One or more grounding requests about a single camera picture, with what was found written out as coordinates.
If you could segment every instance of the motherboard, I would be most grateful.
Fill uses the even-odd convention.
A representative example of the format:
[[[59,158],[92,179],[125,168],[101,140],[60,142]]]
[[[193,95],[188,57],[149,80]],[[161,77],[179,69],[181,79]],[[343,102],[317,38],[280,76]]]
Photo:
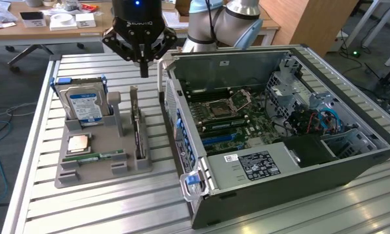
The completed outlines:
[[[280,139],[281,134],[263,108],[261,93],[241,88],[196,96],[204,101],[189,102],[189,108],[209,156],[268,145]]]

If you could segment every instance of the chair wheel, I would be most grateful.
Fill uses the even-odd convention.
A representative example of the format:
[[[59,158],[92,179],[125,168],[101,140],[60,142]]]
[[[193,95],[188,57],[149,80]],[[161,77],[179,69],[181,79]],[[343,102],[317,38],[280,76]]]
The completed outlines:
[[[6,50],[8,51],[8,52],[15,52],[15,47],[14,46],[6,46]]]
[[[77,47],[83,50],[85,48],[84,44],[77,43]]]
[[[10,69],[11,69],[11,71],[12,71],[14,73],[20,72],[20,68],[19,68],[19,67],[11,66]]]

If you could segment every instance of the floor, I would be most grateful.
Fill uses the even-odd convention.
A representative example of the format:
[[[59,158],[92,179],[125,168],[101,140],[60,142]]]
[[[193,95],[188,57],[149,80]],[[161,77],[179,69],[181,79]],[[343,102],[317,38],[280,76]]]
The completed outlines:
[[[349,34],[361,19],[361,14],[351,18],[345,25],[345,32]],[[349,50],[355,50],[360,45],[360,40],[365,36],[371,24],[367,25],[361,34],[359,35]],[[26,46],[16,46],[16,50],[22,51]],[[89,54],[101,53],[103,47],[100,43],[85,43],[85,49],[81,50],[76,47],[76,44],[51,45],[49,49],[57,54]],[[376,71],[389,71],[389,68],[384,66],[385,61],[390,56],[390,29],[385,28],[379,37],[376,38],[372,46],[372,55],[363,53],[359,59],[363,63],[367,62]],[[43,85],[43,77],[47,71],[48,54],[37,50],[28,58],[23,59],[18,66],[22,68],[19,74],[14,74],[7,67],[7,62],[15,56],[15,53],[6,51],[4,47],[0,47],[0,107],[16,106],[22,103],[35,102],[39,98],[39,92]],[[359,64],[337,53],[329,53],[325,56],[327,61],[333,67],[344,72],[345,70],[356,67]],[[367,74],[365,67],[356,69],[348,73],[349,79],[360,86],[367,86],[377,78],[373,74]],[[18,113],[27,113],[35,109],[35,106],[23,108]],[[10,116],[2,116],[0,120],[8,120]],[[24,146],[28,139],[28,132],[31,127],[34,115],[24,117],[14,117],[12,119],[12,131],[10,135],[0,141],[0,159],[3,168],[7,175],[7,181],[10,185],[10,192],[6,199],[0,202],[0,231],[3,228],[3,222],[7,213],[7,203],[11,200],[12,186],[16,181],[18,171],[22,162],[22,156],[24,153]],[[3,178],[0,177],[0,196],[4,191]]]

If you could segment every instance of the aluminum slotted table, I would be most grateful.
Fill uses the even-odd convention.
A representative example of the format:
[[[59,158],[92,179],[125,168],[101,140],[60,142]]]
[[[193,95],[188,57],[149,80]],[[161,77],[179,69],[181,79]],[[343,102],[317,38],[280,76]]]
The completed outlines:
[[[390,133],[390,117],[308,49],[300,52]],[[55,187],[64,109],[49,90],[52,77],[91,78],[105,74],[111,91],[120,91],[121,111],[131,109],[129,85],[139,86],[147,114],[151,173],[75,187]],[[347,186],[301,198],[200,230],[181,195],[157,97],[157,71],[140,78],[139,68],[115,54],[67,55],[51,61],[8,209],[4,234],[265,234],[390,233],[390,160],[369,169]],[[311,73],[304,79],[312,81]],[[313,87],[324,91],[324,86]]]

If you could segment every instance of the robotiq logo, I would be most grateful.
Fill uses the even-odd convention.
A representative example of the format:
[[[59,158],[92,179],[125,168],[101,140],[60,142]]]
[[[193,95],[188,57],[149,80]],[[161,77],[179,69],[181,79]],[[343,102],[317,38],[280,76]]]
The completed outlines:
[[[153,21],[148,21],[148,22],[139,22],[139,23],[135,23],[135,22],[129,22],[129,21],[127,21],[128,22],[128,27],[131,27],[132,25],[141,25],[141,26],[144,26],[144,25],[153,25]]]

